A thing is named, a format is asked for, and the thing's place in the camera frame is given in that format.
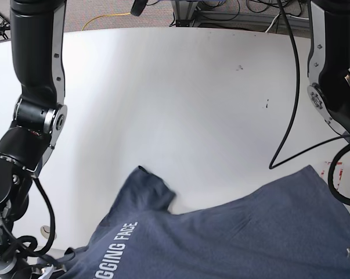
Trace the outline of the black robot arm image-left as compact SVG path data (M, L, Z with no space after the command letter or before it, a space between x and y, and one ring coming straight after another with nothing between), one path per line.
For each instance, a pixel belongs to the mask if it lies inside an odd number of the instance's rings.
M65 1L12 1L13 66L21 84L8 131L0 140L0 278L58 278L64 264L48 255L56 235L55 214L39 174L67 117L62 61ZM28 208L35 185L48 208L50 234L15 237L13 225Z

